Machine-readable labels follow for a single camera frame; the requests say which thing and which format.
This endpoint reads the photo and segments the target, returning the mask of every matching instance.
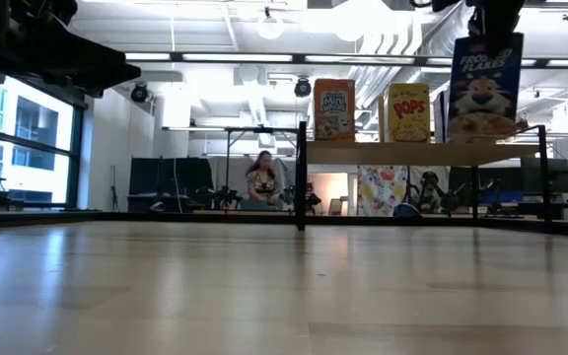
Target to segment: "computer monitor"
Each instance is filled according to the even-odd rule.
[[[521,158],[523,192],[542,192],[539,158]],[[552,193],[568,193],[568,165],[564,159],[548,159],[547,173]]]

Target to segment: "shelf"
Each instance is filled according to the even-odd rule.
[[[537,144],[308,142],[308,164],[476,167],[533,156]]]

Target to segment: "floral top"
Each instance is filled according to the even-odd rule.
[[[248,190],[253,189],[255,193],[268,198],[279,191],[279,184],[275,178],[266,176],[261,177],[258,171],[247,175]]]

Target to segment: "light wood floor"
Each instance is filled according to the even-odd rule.
[[[0,230],[0,354],[565,355],[568,240],[459,228]]]

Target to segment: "frosted flakes box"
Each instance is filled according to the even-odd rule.
[[[428,85],[391,84],[391,142],[430,142],[430,106]]]
[[[493,141],[516,131],[523,35],[488,55],[485,37],[460,38],[455,44],[449,138],[455,142]]]
[[[315,140],[354,142],[354,80],[317,79]]]

